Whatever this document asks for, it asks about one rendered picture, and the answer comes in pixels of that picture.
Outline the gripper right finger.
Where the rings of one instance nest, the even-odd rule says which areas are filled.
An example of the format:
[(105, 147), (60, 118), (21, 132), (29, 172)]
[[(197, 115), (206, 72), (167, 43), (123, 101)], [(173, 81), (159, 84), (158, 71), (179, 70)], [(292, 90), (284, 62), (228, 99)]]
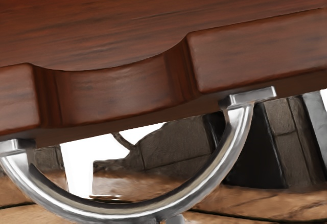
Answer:
[(179, 214), (167, 219), (167, 224), (185, 224), (185, 219), (182, 214)]

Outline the dark red-brown wooden cabinet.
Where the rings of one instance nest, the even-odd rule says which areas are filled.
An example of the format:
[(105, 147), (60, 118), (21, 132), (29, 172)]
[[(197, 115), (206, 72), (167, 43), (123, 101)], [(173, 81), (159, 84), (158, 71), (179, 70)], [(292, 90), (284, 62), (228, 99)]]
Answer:
[(0, 224), (327, 223), (324, 88), (327, 0), (0, 0)]

